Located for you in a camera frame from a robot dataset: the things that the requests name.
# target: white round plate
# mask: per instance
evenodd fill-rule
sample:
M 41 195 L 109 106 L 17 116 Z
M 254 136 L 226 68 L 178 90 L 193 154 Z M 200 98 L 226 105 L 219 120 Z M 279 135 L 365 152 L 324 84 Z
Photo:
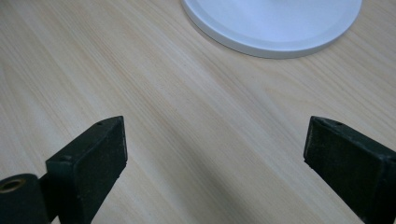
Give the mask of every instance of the white round plate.
M 231 49 L 263 58 L 317 52 L 358 17 L 361 0 L 182 0 L 192 21 Z

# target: wood grain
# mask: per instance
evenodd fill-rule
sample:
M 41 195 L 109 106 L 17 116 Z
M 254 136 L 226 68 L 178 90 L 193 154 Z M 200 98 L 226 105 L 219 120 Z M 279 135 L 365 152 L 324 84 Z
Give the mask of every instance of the wood grain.
M 128 165 L 93 223 L 361 223 L 303 161 L 310 116 L 396 149 L 396 4 L 329 48 L 268 60 L 202 34 L 179 0 L 0 2 L 0 179 L 100 119 Z

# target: light wood surface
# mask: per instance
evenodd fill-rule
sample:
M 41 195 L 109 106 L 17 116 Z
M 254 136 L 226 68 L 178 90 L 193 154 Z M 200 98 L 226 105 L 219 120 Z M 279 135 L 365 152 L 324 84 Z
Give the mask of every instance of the light wood surface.
M 123 115 L 129 160 L 93 223 L 361 223 L 305 163 L 310 116 L 396 149 L 396 1 L 329 48 L 268 60 L 179 0 L 0 1 L 0 179 Z

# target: wooden table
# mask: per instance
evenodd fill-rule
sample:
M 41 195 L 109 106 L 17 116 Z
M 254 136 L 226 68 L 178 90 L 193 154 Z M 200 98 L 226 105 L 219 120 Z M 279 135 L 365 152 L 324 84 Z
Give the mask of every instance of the wooden table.
M 129 160 L 93 223 L 361 223 L 305 163 L 310 116 L 396 149 L 396 1 L 329 48 L 255 58 L 179 0 L 0 2 L 0 179 L 123 115 Z

